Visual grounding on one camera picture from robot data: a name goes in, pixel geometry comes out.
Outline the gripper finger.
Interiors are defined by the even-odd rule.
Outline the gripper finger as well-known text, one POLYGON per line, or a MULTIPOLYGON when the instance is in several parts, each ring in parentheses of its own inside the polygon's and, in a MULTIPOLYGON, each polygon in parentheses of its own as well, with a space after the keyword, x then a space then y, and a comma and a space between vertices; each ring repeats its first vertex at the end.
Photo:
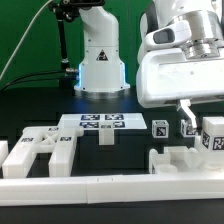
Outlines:
POLYGON ((197 121, 196 116, 190 109, 191 102, 189 99, 181 99, 177 104, 177 111, 181 115, 181 120, 184 119, 187 122, 188 130, 196 134, 197 121))

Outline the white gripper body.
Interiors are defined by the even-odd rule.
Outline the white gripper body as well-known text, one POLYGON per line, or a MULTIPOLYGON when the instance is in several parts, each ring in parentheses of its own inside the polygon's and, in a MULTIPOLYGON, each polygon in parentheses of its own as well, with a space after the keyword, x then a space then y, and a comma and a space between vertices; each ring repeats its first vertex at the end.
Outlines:
POLYGON ((224 95, 224 48, 188 58, 182 45, 192 37, 186 20, 146 34, 138 52, 138 102, 144 108, 217 101, 224 95))

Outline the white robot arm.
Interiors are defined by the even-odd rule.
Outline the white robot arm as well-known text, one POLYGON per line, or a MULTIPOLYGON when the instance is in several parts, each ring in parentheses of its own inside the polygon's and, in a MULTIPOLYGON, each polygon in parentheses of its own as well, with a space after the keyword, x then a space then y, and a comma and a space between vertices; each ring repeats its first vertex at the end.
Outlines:
MULTIPOLYGON (((117 19, 101 6, 79 13, 84 59, 75 90, 94 98, 127 90, 117 19)), ((152 0, 140 33, 138 102, 144 108, 175 105, 195 130, 189 106, 224 98, 224 0, 152 0)))

